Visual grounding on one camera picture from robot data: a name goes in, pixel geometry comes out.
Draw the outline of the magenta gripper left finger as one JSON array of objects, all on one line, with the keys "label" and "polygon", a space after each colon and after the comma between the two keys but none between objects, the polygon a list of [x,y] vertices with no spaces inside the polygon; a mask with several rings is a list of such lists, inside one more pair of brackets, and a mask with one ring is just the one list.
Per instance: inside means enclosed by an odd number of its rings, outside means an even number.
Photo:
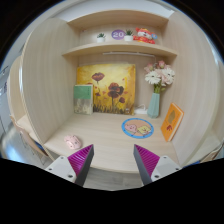
[{"label": "magenta gripper left finger", "polygon": [[74,154],[65,157],[59,156],[46,171],[65,180],[83,186],[94,156],[94,145],[91,144]]}]

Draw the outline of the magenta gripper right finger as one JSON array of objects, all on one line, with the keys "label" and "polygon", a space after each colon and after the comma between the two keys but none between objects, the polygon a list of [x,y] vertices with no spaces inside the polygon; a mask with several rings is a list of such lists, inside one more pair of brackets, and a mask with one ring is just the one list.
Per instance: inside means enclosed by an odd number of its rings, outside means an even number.
[{"label": "magenta gripper right finger", "polygon": [[137,144],[134,145],[133,154],[143,185],[181,170],[181,167],[167,155],[158,156]]}]

